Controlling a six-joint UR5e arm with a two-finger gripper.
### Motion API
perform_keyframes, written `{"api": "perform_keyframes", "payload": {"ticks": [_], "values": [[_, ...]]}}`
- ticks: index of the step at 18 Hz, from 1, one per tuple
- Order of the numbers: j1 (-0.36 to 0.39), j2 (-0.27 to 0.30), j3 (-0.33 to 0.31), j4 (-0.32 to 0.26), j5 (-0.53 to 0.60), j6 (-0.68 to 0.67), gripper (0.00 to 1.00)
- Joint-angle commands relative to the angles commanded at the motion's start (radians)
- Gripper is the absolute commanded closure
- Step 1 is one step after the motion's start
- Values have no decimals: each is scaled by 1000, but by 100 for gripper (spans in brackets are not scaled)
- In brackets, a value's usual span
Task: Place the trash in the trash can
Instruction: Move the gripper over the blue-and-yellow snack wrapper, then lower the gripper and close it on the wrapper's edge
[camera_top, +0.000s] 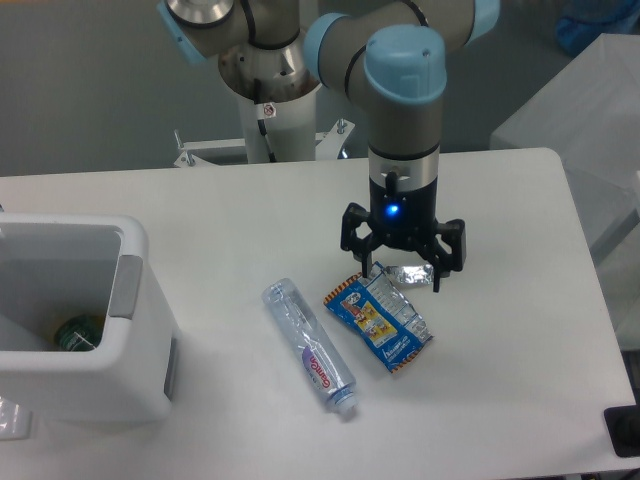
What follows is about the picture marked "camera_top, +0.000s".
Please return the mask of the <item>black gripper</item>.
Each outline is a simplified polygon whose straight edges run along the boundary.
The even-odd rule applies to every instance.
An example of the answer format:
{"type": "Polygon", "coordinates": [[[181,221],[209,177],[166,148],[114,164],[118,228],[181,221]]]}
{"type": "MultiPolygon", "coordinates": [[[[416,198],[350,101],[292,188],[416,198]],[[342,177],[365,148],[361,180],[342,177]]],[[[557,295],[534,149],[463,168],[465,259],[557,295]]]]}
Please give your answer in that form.
{"type": "Polygon", "coordinates": [[[466,225],[462,219],[445,223],[436,220],[438,179],[418,190],[398,192],[389,197],[383,186],[369,180],[370,212],[351,202],[342,215],[340,248],[350,251],[361,264],[362,276],[368,278],[372,253],[386,246],[413,250],[433,267],[432,289],[438,293],[441,280],[460,272],[466,261],[466,225]],[[369,225],[371,232],[359,237],[357,229],[369,225]]]}

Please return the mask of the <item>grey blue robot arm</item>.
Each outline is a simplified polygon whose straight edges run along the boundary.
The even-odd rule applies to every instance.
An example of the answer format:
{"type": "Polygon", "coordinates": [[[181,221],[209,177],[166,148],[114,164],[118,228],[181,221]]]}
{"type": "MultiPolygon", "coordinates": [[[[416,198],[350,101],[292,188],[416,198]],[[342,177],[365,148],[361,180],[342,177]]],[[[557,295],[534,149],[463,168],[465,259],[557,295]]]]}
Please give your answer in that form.
{"type": "Polygon", "coordinates": [[[254,163],[313,159],[312,114],[291,106],[326,87],[368,121],[369,203],[350,204],[340,246],[372,269],[382,246],[414,252],[440,281],[466,259],[465,224],[436,216],[446,56],[488,33],[496,1],[393,1],[303,28],[296,1],[161,1],[158,13],[192,63],[215,58],[246,106],[254,163]]]}

